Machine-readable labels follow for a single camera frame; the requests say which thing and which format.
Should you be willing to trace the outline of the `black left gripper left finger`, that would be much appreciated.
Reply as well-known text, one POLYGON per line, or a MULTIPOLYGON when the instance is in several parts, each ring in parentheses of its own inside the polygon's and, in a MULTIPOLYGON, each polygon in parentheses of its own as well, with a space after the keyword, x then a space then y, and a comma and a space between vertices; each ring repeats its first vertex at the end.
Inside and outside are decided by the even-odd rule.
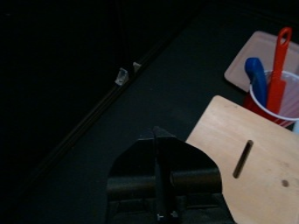
POLYGON ((119 155, 107 177, 106 224, 156 223, 156 150, 159 128, 151 128, 119 155))

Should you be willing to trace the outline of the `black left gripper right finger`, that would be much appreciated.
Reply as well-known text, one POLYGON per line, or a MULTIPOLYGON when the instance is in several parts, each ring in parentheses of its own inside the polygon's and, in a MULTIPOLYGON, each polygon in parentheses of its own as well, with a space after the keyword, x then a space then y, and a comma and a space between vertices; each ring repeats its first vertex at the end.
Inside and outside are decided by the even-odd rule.
POLYGON ((221 170, 207 154, 155 128, 158 224, 237 224, 222 194, 221 170))

